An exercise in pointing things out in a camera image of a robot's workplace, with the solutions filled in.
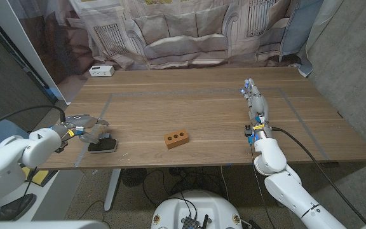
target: yellow label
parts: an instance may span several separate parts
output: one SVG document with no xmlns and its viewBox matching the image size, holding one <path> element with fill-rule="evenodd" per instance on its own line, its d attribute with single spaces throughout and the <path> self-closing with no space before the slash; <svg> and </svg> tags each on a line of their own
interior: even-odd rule
<svg viewBox="0 0 366 229">
<path fill-rule="evenodd" d="M 69 133 L 70 137 L 73 137 L 74 136 L 74 133 L 73 133 L 72 130 L 67 131 L 67 133 Z"/>
<path fill-rule="evenodd" d="M 257 129 L 260 129 L 260 128 L 264 128 L 264 127 L 265 127 L 265 125 L 262 124 L 262 125 L 259 125 L 259 126 L 254 127 L 254 130 L 257 130 Z"/>
</svg>

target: wooden table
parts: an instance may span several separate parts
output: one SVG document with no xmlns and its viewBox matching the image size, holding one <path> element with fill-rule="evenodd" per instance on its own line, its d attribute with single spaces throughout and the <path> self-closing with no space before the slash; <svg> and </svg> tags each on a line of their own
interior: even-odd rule
<svg viewBox="0 0 366 229">
<path fill-rule="evenodd" d="M 296 68 L 185 69 L 116 72 L 90 78 L 67 108 L 107 120 L 118 141 L 114 153 L 86 152 L 78 138 L 44 169 L 249 165 L 240 94 L 252 77 L 269 104 L 271 126 L 294 135 L 321 162 L 366 161 L 366 143 Z M 190 142 L 167 149 L 163 136 L 185 128 Z M 102 129 L 95 127 L 95 134 Z M 274 132 L 289 163 L 310 158 L 289 137 Z"/>
</svg>

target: printed backdrop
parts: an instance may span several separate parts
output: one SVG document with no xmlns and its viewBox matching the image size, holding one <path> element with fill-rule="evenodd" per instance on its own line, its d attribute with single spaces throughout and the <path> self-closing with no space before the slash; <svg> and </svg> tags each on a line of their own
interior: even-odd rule
<svg viewBox="0 0 366 229">
<path fill-rule="evenodd" d="M 292 54 L 304 48 L 323 0 L 9 2 L 60 83 L 103 63 L 127 70 L 260 66 L 267 59 L 288 65 L 298 61 Z"/>
</svg>

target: yellow object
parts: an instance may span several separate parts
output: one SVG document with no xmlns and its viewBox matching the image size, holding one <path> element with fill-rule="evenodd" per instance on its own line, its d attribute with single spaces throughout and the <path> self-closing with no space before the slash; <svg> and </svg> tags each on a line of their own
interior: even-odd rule
<svg viewBox="0 0 366 229">
<path fill-rule="evenodd" d="M 70 134 L 70 137 L 73 137 L 74 136 L 74 132 L 72 130 L 67 131 L 67 133 Z"/>
<path fill-rule="evenodd" d="M 32 182 L 38 185 L 41 185 L 43 180 L 46 178 L 46 176 L 49 174 L 48 170 L 40 170 L 36 173 L 36 175 L 33 177 Z"/>
<path fill-rule="evenodd" d="M 29 173 L 31 172 L 30 168 L 28 167 L 22 167 L 22 170 L 25 172 L 25 177 L 29 176 Z"/>
<path fill-rule="evenodd" d="M 262 125 L 259 125 L 259 126 L 254 127 L 254 130 L 257 130 L 257 129 L 259 129 L 259 128 L 264 128 L 264 127 L 265 127 L 265 125 L 264 125 L 264 124 L 262 124 Z"/>
</svg>

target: robotic hand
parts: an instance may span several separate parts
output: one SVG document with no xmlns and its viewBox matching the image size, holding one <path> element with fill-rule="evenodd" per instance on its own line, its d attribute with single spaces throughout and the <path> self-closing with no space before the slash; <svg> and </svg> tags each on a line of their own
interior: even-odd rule
<svg viewBox="0 0 366 229">
<path fill-rule="evenodd" d="M 50 155 L 61 152 L 67 140 L 78 135 L 86 143 L 99 140 L 85 132 L 95 124 L 109 125 L 107 121 L 88 114 L 70 116 L 66 121 L 51 128 L 42 128 L 29 134 L 28 139 L 18 135 L 11 136 L 0 143 L 0 198 L 17 189 L 25 181 L 25 173 L 18 162 L 28 167 L 45 163 Z"/>
<path fill-rule="evenodd" d="M 56 152 L 60 153 L 63 151 L 68 145 L 67 140 L 74 137 L 75 135 L 78 135 L 80 141 L 82 142 L 97 144 L 99 140 L 94 137 L 94 135 L 85 132 L 86 128 L 92 128 L 96 124 L 109 126 L 108 121 L 94 118 L 88 114 L 69 116 L 66 118 L 65 123 L 54 125 L 52 129 L 59 134 L 62 140 L 62 144 L 60 145 L 59 149 L 56 150 Z"/>
<path fill-rule="evenodd" d="M 268 122 L 268 103 L 249 78 L 241 93 L 248 102 L 251 122 L 245 126 L 245 136 L 255 151 L 260 153 L 254 160 L 256 170 L 267 176 L 265 186 L 280 203 L 294 212 L 308 228 L 345 228 L 333 215 L 322 207 L 303 187 L 300 177 L 287 164 L 278 142 L 272 136 Z"/>
</svg>

